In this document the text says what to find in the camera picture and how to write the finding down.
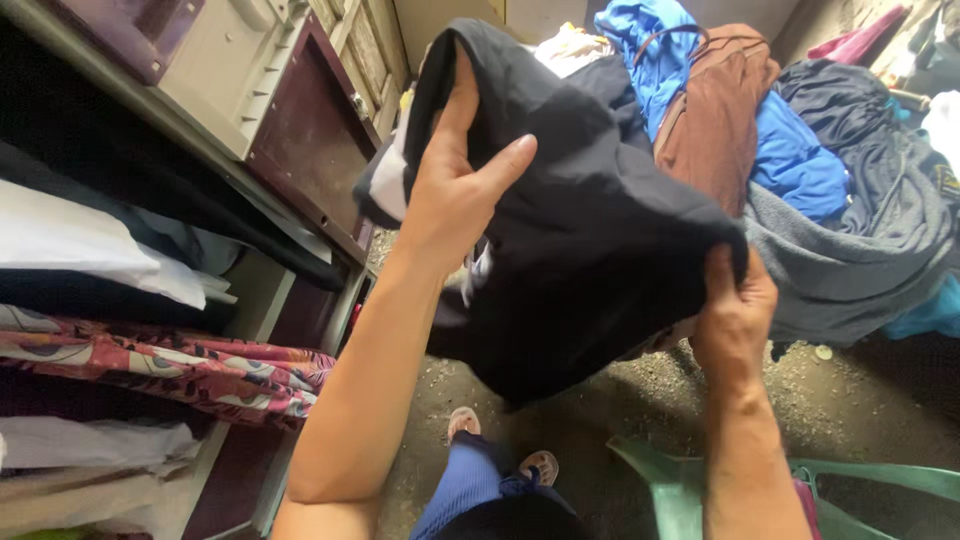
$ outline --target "strap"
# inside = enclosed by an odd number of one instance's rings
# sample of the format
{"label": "strap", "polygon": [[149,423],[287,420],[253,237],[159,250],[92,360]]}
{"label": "strap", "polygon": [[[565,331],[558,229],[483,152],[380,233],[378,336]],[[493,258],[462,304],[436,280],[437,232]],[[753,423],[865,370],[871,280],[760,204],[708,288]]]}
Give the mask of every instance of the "strap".
{"label": "strap", "polygon": [[666,30],[660,30],[659,32],[654,32],[651,34],[645,41],[643,41],[643,44],[640,45],[640,48],[636,51],[636,55],[634,56],[634,66],[636,66],[636,63],[640,61],[640,57],[643,55],[643,52],[647,50],[647,46],[650,45],[654,39],[671,32],[696,32],[704,37],[704,40],[702,43],[700,43],[700,46],[690,54],[691,58],[700,53],[701,49],[706,47],[710,42],[710,33],[707,31],[707,29],[696,24],[682,24]]}

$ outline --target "blue pants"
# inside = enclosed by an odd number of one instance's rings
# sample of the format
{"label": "blue pants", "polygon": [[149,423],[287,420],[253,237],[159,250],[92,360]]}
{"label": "blue pants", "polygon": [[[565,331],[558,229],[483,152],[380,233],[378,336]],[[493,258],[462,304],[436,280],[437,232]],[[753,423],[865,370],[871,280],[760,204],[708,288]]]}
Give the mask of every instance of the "blue pants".
{"label": "blue pants", "polygon": [[510,497],[521,493],[536,493],[549,497],[575,514],[552,487],[538,485],[539,474],[533,470],[533,479],[516,474],[502,479],[490,456],[490,443],[480,435],[464,430],[453,435],[446,470],[437,485],[430,503],[423,510],[410,532],[411,540],[429,540],[450,523],[450,520],[480,503]]}

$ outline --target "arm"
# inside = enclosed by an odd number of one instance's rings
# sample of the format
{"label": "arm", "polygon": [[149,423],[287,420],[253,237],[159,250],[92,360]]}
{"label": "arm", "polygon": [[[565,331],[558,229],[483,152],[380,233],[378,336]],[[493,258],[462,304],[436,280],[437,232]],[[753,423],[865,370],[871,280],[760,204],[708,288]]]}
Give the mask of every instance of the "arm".
{"label": "arm", "polygon": [[403,435],[444,279],[537,151],[527,135],[473,172],[467,130],[478,102],[458,46],[456,83],[394,249],[294,449],[276,539],[373,538],[376,498]]}
{"label": "arm", "polygon": [[776,306],[777,288],[756,251],[739,290],[730,247],[710,252],[707,303],[692,340],[708,381],[705,538],[811,537],[763,386]]}

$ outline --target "black t-shirt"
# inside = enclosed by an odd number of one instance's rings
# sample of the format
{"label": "black t-shirt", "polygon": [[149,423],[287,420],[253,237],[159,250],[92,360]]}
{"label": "black t-shirt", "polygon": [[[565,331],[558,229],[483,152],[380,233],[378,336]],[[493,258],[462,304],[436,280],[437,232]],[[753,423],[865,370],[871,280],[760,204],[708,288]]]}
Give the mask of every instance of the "black t-shirt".
{"label": "black t-shirt", "polygon": [[576,516],[542,495],[524,494],[478,504],[446,525],[437,540],[586,540]]}

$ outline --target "patch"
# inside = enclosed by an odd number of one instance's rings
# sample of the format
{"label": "patch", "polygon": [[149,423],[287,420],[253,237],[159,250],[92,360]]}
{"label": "patch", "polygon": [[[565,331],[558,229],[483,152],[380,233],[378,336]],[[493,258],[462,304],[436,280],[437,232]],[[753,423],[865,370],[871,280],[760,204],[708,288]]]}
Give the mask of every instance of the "patch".
{"label": "patch", "polygon": [[954,201],[960,201],[960,183],[953,174],[953,169],[949,165],[935,165],[933,167],[934,178],[937,179],[937,185],[940,187],[940,193]]}

